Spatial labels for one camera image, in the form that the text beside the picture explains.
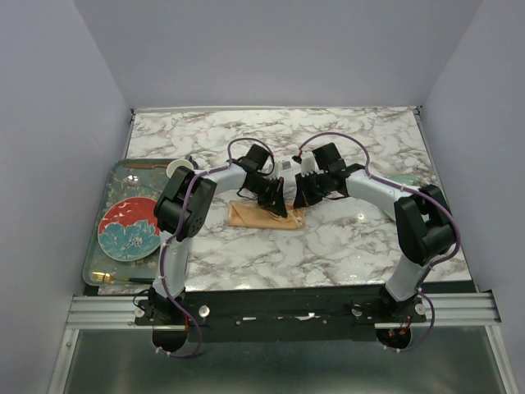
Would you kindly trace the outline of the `peach cloth napkin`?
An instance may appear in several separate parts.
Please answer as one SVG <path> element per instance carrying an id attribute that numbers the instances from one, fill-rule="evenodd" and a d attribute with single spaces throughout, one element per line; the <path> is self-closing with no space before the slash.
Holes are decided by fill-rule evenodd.
<path id="1" fill-rule="evenodd" d="M 257 206 L 254 202 L 232 201 L 228 211 L 228 225 L 272 230 L 298 230 L 305 225 L 304 210 L 285 204 L 286 217 L 283 218 Z"/>

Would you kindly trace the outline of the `silver metal spoon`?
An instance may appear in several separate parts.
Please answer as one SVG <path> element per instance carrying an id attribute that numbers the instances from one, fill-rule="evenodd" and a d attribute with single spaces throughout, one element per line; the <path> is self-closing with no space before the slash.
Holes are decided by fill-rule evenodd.
<path id="1" fill-rule="evenodd" d="M 136 176 L 136 175 L 128 175 L 125 179 L 124 179 L 125 183 L 128 185 L 128 186 L 131 186 L 131 187 L 135 187 L 135 188 L 146 188 L 148 190 L 152 190 L 153 192 L 157 193 L 158 195 L 160 195 L 162 192 L 153 187 L 153 186 L 149 186 L 149 185 L 146 185 L 142 182 L 141 178 L 139 176 Z"/>

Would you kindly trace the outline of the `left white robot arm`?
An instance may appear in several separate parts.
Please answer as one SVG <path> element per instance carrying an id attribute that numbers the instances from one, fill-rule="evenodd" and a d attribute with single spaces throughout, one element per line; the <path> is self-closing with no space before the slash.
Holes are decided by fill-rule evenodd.
<path id="1" fill-rule="evenodd" d="M 161 232 L 157 276 L 148 298 L 162 323 L 175 323 L 182 305 L 176 299 L 185 290 L 185 272 L 190 239 L 196 236 L 208 215 L 214 197 L 227 191 L 247 190 L 257 206 L 280 218 L 287 216 L 284 179 L 263 172 L 266 163 L 276 170 L 272 151 L 254 144 L 246 155 L 207 170 L 178 167 L 155 204 L 153 214 Z"/>

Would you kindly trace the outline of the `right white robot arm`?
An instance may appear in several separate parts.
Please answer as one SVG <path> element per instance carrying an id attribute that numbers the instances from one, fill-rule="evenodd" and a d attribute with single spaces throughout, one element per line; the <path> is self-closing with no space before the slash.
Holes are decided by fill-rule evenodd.
<path id="1" fill-rule="evenodd" d="M 441 190 L 434 185 L 413 189 L 371 174 L 366 165 L 348 165 L 333 143 L 293 159 L 300 164 L 295 176 L 295 208 L 311 207 L 337 192 L 343 199 L 366 201 L 395 221 L 401 257 L 380 290 L 377 311 L 386 321 L 398 320 L 407 312 L 407 303 L 416 296 L 431 264 L 459 244 Z"/>

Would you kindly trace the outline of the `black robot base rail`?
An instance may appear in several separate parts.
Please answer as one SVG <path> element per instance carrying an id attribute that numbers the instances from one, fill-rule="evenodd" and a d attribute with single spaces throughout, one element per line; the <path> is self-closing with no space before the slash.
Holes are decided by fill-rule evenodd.
<path id="1" fill-rule="evenodd" d="M 148 291 L 135 324 L 162 341 L 375 341 L 406 337 L 430 310 L 413 296 L 399 304 L 381 285 L 187 291 L 178 305 Z"/>

